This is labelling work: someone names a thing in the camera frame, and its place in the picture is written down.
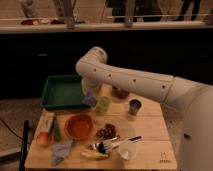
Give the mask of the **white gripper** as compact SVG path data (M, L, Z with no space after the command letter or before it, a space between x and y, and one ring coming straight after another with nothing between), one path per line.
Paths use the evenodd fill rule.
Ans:
M86 78L81 80L82 91L85 95L88 94L98 94L102 85L100 83L93 83Z

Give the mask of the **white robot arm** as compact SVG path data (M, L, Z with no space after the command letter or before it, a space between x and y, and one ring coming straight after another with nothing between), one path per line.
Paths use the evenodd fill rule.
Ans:
M171 75L110 66L100 47L91 48L75 65L83 90L102 83L149 98L182 113L180 171L213 171L213 85Z

